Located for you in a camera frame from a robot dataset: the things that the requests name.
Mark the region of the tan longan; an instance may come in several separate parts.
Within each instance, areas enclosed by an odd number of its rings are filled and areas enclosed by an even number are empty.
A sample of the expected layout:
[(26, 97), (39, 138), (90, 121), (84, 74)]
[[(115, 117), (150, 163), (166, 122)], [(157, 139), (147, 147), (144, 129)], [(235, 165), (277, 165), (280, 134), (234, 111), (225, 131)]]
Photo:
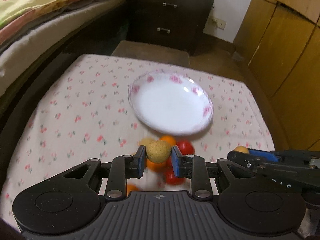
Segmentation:
[(143, 145), (143, 146), (147, 147), (153, 141), (154, 141), (154, 139), (151, 137), (144, 137), (139, 141), (139, 146)]
[(234, 151), (249, 154), (249, 149), (245, 146), (237, 146)]
[(163, 163), (171, 155), (171, 146), (166, 141), (152, 141), (146, 147), (146, 153), (149, 161), (157, 164)]

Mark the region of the red tomato back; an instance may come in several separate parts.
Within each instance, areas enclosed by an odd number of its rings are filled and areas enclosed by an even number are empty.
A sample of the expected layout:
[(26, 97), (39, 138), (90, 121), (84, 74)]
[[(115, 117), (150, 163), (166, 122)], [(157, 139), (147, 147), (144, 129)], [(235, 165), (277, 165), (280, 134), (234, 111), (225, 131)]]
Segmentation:
[(182, 155), (194, 155), (195, 154), (195, 148), (187, 140), (178, 141), (177, 147), (179, 148)]

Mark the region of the red tomato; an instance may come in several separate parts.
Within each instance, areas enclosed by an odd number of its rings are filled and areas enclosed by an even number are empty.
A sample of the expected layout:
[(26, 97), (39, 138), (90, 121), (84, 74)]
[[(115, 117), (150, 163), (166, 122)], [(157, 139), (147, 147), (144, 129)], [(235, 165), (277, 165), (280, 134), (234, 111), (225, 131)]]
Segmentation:
[(174, 171), (170, 168), (166, 169), (163, 174), (164, 182), (168, 185), (180, 185), (185, 182), (185, 178), (178, 178), (175, 176)]
[(172, 169), (171, 157), (169, 157), (169, 158), (167, 159), (166, 165), (167, 165), (167, 168)]
[(194, 155), (195, 154), (195, 148), (187, 140), (178, 141), (177, 147), (179, 148), (182, 155)]

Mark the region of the orange tangerine front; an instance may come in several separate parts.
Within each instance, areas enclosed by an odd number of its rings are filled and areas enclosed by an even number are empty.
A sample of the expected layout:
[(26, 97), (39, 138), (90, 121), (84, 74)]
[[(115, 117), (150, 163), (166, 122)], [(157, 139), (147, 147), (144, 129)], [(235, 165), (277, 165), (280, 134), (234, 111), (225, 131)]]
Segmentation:
[(126, 186), (126, 195), (129, 196), (129, 194), (132, 191), (140, 191), (140, 189), (139, 189), (139, 187), (137, 187), (134, 184), (127, 184), (127, 186)]

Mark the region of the orange tangerine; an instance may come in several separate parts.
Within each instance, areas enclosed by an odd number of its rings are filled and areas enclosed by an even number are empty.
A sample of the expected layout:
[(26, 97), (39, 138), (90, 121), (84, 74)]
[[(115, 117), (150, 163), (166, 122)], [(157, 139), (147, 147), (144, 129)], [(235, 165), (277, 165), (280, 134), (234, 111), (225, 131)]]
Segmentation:
[(166, 141), (170, 146), (175, 146), (177, 144), (176, 139), (171, 135), (163, 135), (160, 137), (161, 141)]
[(140, 189), (139, 189), (139, 187), (137, 187), (134, 184), (127, 184), (127, 186), (126, 186), (126, 195), (129, 196), (129, 194), (132, 191), (140, 191)]
[(167, 169), (167, 162), (153, 163), (149, 159), (146, 159), (146, 167), (156, 173), (163, 173)]

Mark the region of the red tomato front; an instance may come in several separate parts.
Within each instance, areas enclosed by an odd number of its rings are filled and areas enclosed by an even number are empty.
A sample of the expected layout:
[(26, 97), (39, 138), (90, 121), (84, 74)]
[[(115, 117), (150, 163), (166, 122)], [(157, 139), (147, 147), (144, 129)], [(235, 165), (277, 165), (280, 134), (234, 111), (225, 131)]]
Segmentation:
[(164, 182), (168, 185), (180, 185), (185, 182), (185, 178), (178, 178), (175, 176), (174, 171), (170, 168), (166, 169), (163, 174)]

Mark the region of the tan longan back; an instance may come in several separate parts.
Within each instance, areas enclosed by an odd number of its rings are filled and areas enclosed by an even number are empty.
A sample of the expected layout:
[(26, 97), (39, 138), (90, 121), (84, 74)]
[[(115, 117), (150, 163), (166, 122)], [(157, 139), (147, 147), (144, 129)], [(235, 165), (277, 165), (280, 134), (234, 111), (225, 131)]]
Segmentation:
[(154, 139), (151, 137), (144, 137), (139, 141), (139, 146), (143, 145), (143, 146), (147, 147), (153, 141), (154, 141)]

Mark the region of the orange tangerine back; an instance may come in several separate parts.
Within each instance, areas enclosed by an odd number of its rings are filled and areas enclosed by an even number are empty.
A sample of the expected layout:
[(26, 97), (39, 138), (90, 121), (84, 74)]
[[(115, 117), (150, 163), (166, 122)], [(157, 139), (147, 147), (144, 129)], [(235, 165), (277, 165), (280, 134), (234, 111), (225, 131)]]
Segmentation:
[(166, 141), (170, 146), (175, 146), (177, 144), (176, 139), (171, 135), (163, 135), (160, 137), (161, 141)]

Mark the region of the tan longan front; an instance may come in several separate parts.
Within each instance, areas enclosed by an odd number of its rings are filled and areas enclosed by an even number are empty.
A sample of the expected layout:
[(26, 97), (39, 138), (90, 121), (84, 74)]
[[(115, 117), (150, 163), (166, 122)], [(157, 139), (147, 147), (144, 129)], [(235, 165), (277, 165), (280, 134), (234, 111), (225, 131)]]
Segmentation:
[(171, 146), (166, 141), (152, 141), (146, 147), (146, 153), (149, 161), (157, 164), (163, 163), (171, 155)]

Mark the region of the white floral plate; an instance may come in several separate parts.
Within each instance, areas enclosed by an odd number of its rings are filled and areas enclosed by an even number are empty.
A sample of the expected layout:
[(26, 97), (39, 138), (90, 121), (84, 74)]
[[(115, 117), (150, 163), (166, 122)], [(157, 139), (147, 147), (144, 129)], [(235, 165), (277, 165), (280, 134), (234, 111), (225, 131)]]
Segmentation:
[(143, 74), (129, 85), (127, 97), (138, 120), (163, 134), (194, 135), (213, 121), (213, 103), (207, 92), (181, 74)]

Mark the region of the cherry print tablecloth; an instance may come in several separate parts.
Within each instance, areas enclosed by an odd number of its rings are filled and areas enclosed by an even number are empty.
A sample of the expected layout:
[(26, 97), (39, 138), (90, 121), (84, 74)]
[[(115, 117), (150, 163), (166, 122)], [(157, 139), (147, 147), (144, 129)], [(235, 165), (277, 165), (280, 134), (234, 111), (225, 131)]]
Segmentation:
[(237, 146), (274, 150), (271, 134), (251, 91), (239, 81), (169, 64), (103, 55), (53, 63), (53, 81), (40, 79), (41, 96), (24, 102), (1, 138), (1, 218), (16, 226), (15, 197), (24, 189), (90, 158), (109, 162), (133, 154), (144, 138), (158, 138), (135, 117), (127, 99), (135, 79), (149, 72), (177, 73), (199, 84), (214, 106), (213, 123), (190, 137), (197, 155), (214, 162)]

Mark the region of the yellow wooden wardrobe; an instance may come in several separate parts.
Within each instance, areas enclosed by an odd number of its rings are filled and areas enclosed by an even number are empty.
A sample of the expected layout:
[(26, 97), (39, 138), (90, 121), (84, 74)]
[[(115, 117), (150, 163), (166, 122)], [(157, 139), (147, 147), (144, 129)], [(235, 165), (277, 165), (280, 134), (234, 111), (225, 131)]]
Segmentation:
[(251, 0), (234, 45), (276, 148), (319, 150), (319, 0)]

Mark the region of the dark wooden nightstand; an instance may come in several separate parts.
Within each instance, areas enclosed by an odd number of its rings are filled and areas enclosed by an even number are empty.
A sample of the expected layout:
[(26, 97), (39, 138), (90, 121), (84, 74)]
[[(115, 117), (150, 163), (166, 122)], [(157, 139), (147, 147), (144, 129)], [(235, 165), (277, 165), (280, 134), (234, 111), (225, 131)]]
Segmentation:
[(214, 0), (126, 0), (126, 39), (194, 55)]

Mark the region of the grey bed mattress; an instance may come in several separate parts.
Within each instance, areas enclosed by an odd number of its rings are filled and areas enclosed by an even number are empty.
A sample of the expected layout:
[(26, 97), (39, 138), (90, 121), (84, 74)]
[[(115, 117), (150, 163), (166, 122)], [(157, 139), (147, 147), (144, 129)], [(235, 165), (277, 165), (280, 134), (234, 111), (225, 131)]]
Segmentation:
[(43, 53), (125, 0), (81, 0), (40, 16), (1, 44), (1, 94)]

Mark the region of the wall power outlet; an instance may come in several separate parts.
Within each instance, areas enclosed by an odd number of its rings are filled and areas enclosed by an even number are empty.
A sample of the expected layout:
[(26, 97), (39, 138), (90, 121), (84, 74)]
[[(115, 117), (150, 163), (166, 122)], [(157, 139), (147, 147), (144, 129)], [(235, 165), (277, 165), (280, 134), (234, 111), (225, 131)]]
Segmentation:
[(208, 18), (208, 23), (211, 24), (214, 28), (224, 30), (226, 26), (226, 21), (221, 20), (219, 18), (215, 18), (214, 16), (210, 16)]

